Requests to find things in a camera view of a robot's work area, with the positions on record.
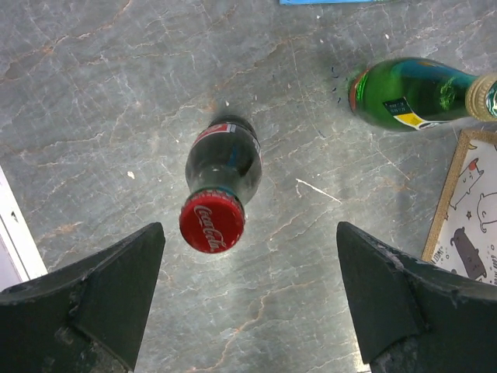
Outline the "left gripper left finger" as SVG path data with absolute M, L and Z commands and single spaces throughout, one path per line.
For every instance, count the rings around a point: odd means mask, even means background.
M 134 371 L 165 237 L 153 222 L 1 293 L 3 372 Z

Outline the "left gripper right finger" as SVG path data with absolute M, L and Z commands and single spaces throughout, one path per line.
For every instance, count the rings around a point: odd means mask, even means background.
M 494 372 L 496 288 L 337 225 L 342 280 L 372 372 Z

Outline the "brown canvas tote bag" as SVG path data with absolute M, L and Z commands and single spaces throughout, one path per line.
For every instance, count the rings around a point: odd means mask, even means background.
M 461 132 L 422 259 L 496 285 L 495 132 Z

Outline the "cola bottle red cap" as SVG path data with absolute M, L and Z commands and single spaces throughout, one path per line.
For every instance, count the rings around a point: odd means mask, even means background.
M 179 214 L 185 241 L 202 253 L 232 248 L 245 228 L 245 205 L 262 179 L 253 126 L 236 115 L 216 117 L 196 137 L 186 161 L 189 196 Z

